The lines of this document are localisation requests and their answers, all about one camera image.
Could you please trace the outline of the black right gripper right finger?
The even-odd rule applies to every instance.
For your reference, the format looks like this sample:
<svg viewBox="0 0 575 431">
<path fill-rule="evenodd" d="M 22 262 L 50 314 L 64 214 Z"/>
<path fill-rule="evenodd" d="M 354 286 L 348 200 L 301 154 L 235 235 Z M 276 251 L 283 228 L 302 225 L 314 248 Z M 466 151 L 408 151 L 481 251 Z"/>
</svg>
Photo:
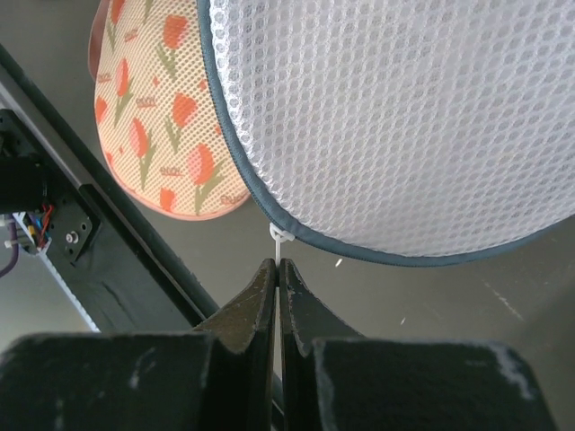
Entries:
<svg viewBox="0 0 575 431">
<path fill-rule="evenodd" d="M 497 342 L 365 337 L 279 264 L 288 430 L 553 430 L 528 364 Z"/>
</svg>

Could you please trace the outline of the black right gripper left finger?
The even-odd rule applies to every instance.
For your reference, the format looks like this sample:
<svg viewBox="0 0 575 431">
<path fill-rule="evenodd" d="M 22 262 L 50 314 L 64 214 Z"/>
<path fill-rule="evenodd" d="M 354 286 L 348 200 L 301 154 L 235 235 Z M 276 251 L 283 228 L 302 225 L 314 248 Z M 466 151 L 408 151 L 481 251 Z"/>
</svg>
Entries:
<svg viewBox="0 0 575 431">
<path fill-rule="evenodd" d="M 268 430 L 276 265 L 193 330 L 32 334 L 1 357 L 4 430 Z"/>
</svg>

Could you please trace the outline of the white mesh laundry bag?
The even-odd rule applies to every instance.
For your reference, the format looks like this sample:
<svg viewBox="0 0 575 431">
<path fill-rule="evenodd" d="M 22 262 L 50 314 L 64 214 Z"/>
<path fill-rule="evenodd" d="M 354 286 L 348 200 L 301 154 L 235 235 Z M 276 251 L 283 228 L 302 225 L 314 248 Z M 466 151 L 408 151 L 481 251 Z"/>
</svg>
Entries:
<svg viewBox="0 0 575 431">
<path fill-rule="evenodd" d="M 286 236 L 429 267 L 574 214 L 571 1 L 201 1 L 234 163 Z"/>
</svg>

